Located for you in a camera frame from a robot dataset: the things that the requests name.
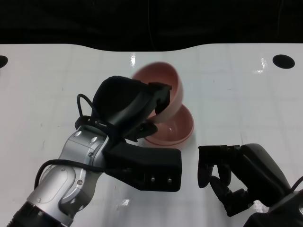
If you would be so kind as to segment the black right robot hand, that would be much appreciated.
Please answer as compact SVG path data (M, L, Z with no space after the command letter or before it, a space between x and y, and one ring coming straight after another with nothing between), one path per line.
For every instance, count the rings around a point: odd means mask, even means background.
M284 173L259 144L200 146L198 186L211 186L232 217L254 201L271 207L290 194Z

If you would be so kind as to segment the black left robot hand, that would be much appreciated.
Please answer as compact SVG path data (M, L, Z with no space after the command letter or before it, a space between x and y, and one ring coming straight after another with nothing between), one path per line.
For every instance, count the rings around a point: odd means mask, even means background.
M157 132L155 121L150 120L152 112L160 114L170 103L172 87L122 76L111 76L99 86L93 98L97 117L103 124L111 124L125 139L138 139Z

